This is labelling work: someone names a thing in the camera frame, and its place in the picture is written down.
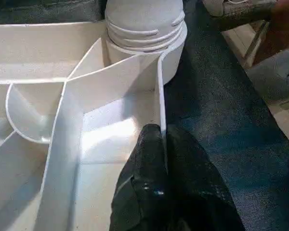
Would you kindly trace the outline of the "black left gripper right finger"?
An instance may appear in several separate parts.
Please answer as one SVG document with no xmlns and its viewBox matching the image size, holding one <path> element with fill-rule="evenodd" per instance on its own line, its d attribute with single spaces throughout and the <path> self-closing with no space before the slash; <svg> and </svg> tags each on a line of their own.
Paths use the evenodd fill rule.
<svg viewBox="0 0 289 231">
<path fill-rule="evenodd" d="M 222 176 L 192 134 L 168 126 L 167 157 L 175 211 L 184 230 L 245 229 Z"/>
</svg>

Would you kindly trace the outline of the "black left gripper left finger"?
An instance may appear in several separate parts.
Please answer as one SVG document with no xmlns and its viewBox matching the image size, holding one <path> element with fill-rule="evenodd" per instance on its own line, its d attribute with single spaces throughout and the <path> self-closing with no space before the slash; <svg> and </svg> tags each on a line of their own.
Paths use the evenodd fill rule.
<svg viewBox="0 0 289 231">
<path fill-rule="evenodd" d="M 160 127 L 145 125 L 121 170 L 111 202 L 111 231 L 165 231 L 171 195 Z"/>
</svg>

